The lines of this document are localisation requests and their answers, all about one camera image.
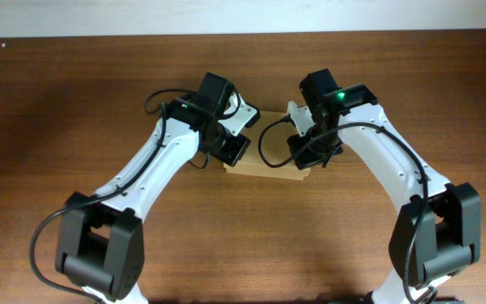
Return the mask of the cardboard box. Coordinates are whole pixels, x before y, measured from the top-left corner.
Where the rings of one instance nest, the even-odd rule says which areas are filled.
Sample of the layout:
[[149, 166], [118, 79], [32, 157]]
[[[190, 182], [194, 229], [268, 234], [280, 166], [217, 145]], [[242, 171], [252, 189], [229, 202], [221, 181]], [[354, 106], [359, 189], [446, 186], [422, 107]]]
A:
[[[244, 128], [241, 133], [251, 141], [250, 145], [235, 166], [224, 165], [226, 172], [229, 174], [289, 180], [306, 179], [311, 173], [310, 168], [299, 170], [293, 161], [280, 168], [271, 168], [263, 162], [258, 152], [258, 141], [262, 131], [268, 125], [285, 116], [285, 113], [262, 111], [261, 117], [251, 128]], [[287, 139], [295, 134], [296, 129], [290, 122], [281, 122], [279, 125], [268, 129], [262, 139], [262, 153], [267, 161], [272, 164], [277, 164], [289, 158], [291, 154]]]

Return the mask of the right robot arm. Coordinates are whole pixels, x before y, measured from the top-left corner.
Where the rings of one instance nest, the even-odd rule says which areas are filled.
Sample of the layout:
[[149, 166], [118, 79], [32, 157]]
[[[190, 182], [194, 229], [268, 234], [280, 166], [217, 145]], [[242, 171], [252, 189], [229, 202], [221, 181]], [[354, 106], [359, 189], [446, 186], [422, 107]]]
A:
[[434, 303], [437, 288], [480, 259], [481, 198], [423, 160], [363, 84], [337, 85], [328, 69], [299, 84], [305, 105], [289, 103], [288, 140], [299, 169], [327, 166], [349, 147], [383, 186], [397, 212], [388, 245], [392, 271], [372, 303]]

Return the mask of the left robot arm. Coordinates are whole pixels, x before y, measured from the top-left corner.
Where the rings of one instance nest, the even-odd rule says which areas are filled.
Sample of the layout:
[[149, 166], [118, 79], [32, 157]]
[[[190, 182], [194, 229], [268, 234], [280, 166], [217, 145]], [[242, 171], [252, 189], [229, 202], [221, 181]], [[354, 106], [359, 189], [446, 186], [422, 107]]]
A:
[[143, 223], [171, 178], [196, 153], [235, 166], [260, 117], [228, 79], [207, 73], [198, 90], [157, 108], [144, 146], [92, 195], [73, 193], [62, 213], [55, 268], [99, 303], [145, 303]]

